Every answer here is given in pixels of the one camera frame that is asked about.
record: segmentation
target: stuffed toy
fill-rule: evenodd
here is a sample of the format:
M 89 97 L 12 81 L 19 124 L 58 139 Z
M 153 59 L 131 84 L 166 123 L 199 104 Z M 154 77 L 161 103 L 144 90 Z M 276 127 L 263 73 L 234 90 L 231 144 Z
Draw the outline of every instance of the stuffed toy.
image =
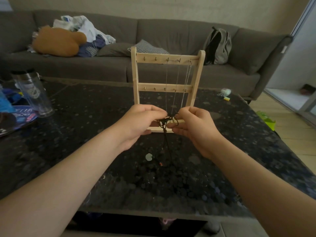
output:
M 32 47 L 41 54 L 71 57 L 77 55 L 79 46 L 86 42 L 87 37 L 82 32 L 44 26 L 33 40 Z

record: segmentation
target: water bottle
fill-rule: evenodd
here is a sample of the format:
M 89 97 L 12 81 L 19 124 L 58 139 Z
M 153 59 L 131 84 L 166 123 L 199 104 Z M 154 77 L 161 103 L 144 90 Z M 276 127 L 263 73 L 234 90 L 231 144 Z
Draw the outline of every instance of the water bottle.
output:
M 0 112 L 14 113 L 15 108 L 11 105 L 5 94 L 2 92 L 2 85 L 0 84 Z
M 54 114 L 54 109 L 40 81 L 40 76 L 34 69 L 11 71 L 11 76 L 38 117 Z

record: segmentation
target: backpack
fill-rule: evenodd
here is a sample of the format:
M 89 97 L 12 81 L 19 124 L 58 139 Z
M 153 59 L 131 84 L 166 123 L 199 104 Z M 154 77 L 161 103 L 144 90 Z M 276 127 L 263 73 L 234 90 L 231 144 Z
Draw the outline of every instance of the backpack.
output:
M 208 36 L 206 43 L 204 44 L 204 65 L 222 65 L 228 61 L 228 55 L 232 49 L 232 41 L 228 31 L 221 28 L 212 28 L 213 31 Z

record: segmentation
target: wooden frame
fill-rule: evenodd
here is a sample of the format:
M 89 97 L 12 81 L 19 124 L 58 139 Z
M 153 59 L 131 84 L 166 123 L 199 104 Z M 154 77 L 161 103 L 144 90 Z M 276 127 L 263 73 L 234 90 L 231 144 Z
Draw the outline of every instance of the wooden frame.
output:
M 202 73 L 202 68 L 205 59 L 205 51 L 199 51 L 198 55 L 169 55 L 169 54 L 148 54 L 137 53 L 136 47 L 131 47 L 132 58 L 132 75 L 134 89 L 134 103 L 140 104 L 139 92 L 180 92 L 188 93 L 188 99 L 185 106 L 193 106 L 195 97 L 198 91 L 198 85 Z M 176 84 L 161 84 L 161 83 L 141 83 L 138 81 L 138 66 L 137 63 L 152 63 L 152 64 L 170 64 L 170 65 L 192 65 L 195 66 L 191 84 L 176 85 Z M 163 132 L 161 127 L 149 127 L 152 132 Z

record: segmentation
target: black marble tabletop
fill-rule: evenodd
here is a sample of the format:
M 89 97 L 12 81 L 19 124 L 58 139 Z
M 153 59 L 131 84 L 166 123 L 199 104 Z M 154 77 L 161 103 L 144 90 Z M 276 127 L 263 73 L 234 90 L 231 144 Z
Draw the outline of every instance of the black marble tabletop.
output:
M 0 198 L 42 174 L 116 122 L 133 105 L 133 89 L 101 82 L 46 82 L 56 113 L 0 138 Z M 265 168 L 316 199 L 316 176 L 238 96 L 199 89 L 195 106 L 211 112 L 219 131 Z M 166 108 L 165 93 L 141 92 L 142 104 Z M 167 95 L 167 111 L 180 108 L 182 94 Z M 93 187 L 80 210 L 148 216 L 252 217 L 225 178 L 190 141 L 168 133 L 141 136 L 120 154 Z M 145 156 L 151 153 L 153 159 Z

